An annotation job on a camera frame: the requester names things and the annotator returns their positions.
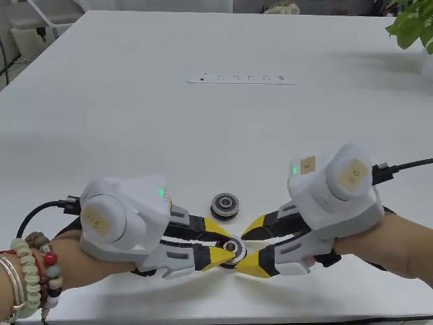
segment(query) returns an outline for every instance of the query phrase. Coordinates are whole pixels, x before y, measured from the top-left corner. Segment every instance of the white robotic hand device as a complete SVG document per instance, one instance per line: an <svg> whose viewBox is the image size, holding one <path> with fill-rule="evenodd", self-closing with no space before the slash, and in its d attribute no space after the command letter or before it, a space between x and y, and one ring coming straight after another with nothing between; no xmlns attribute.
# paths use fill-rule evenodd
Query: white robotic hand device
<svg viewBox="0 0 433 325"><path fill-rule="evenodd" d="M307 274L311 258L325 267L338 262L335 239L364 232L384 215L371 170L367 155L352 144L333 156L293 160L288 177L292 200L256 219L242 239L293 236L248 255L236 270L269 278Z"/></svg>
<svg viewBox="0 0 433 325"><path fill-rule="evenodd" d="M142 276L162 269L163 278L176 278L234 258L214 246L162 239L218 242L229 237L212 220L172 205L163 176L98 179L85 188L80 202L81 249L102 261L134 262Z"/></svg>

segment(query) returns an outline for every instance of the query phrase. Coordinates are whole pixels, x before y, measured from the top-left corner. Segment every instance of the table surface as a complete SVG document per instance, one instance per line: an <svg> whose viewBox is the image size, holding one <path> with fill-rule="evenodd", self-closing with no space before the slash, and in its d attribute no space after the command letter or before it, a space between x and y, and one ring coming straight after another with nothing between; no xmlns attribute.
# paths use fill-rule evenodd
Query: table surface
<svg viewBox="0 0 433 325"><path fill-rule="evenodd" d="M36 205L94 177L163 173L174 203L208 215L232 192L239 234L290 198L295 156L363 146L377 163L432 155L433 83L421 47L387 18L89 12L0 94L0 244ZM201 72L277 73L297 85L192 85ZM384 204L433 227L429 167L379 187ZM48 210L29 231L70 217ZM110 277L71 290L52 320L149 324L331 322L433 314L433 290L356 257L304 277L214 269L177 280Z"/></svg>

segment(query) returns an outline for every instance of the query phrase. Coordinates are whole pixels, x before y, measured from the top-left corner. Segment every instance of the power strip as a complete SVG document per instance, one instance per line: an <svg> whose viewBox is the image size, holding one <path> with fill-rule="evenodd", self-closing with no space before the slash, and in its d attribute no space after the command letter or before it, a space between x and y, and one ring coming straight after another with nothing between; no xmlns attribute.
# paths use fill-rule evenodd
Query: power strip
<svg viewBox="0 0 433 325"><path fill-rule="evenodd" d="M222 83L226 85L297 85L284 74L212 74L203 73L188 83Z"/></svg>

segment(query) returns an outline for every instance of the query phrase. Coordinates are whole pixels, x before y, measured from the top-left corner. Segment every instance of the metal ring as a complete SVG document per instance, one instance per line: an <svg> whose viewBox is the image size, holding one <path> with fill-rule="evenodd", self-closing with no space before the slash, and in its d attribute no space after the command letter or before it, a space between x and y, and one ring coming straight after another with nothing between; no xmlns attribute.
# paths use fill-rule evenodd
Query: metal ring
<svg viewBox="0 0 433 325"><path fill-rule="evenodd" d="M239 213L239 200L230 193L221 193L214 197L210 212L220 220L230 220Z"/></svg>
<svg viewBox="0 0 433 325"><path fill-rule="evenodd" d="M234 245L233 250L228 249L230 244ZM232 236L224 242L218 242L216 244L216 247L223 248L235 254L235 257L232 260L220 264L220 266L224 267L225 269L233 269L236 264L238 264L242 259L245 258L247 254L247 249L244 241L237 236Z"/></svg>

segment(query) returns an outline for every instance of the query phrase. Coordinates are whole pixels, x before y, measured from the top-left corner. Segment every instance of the green plant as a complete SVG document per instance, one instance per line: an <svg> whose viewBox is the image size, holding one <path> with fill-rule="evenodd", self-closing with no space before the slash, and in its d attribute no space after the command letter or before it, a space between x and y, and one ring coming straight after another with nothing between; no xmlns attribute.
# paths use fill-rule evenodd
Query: green plant
<svg viewBox="0 0 433 325"><path fill-rule="evenodd" d="M397 37L398 46L407 49L417 39L429 54L433 54L433 0L392 0L391 5L404 8L386 30Z"/></svg>

